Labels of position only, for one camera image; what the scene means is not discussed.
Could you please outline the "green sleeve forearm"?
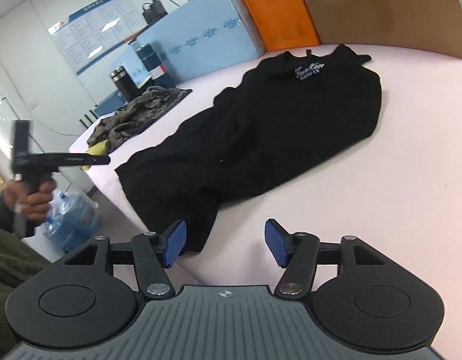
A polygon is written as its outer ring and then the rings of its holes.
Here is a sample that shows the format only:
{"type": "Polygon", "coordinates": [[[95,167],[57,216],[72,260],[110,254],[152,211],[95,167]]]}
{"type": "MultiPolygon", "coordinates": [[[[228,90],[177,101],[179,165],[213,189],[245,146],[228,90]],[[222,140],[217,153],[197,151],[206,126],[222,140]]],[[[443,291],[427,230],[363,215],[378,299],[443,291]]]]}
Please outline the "green sleeve forearm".
{"type": "Polygon", "coordinates": [[[16,345],[5,317],[9,294],[49,264],[17,237],[0,229],[0,359],[16,345]]]}

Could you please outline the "person's left hand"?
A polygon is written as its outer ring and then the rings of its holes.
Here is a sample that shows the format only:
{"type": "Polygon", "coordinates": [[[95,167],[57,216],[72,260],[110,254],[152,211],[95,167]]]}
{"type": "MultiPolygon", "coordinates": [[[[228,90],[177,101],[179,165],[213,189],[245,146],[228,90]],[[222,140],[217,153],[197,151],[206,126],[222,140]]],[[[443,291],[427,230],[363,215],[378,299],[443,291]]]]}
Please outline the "person's left hand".
{"type": "Polygon", "coordinates": [[[40,225],[46,220],[56,188],[57,183],[51,178],[43,182],[37,192],[30,193],[23,182],[10,180],[1,197],[11,211],[18,207],[28,221],[40,225]]]}

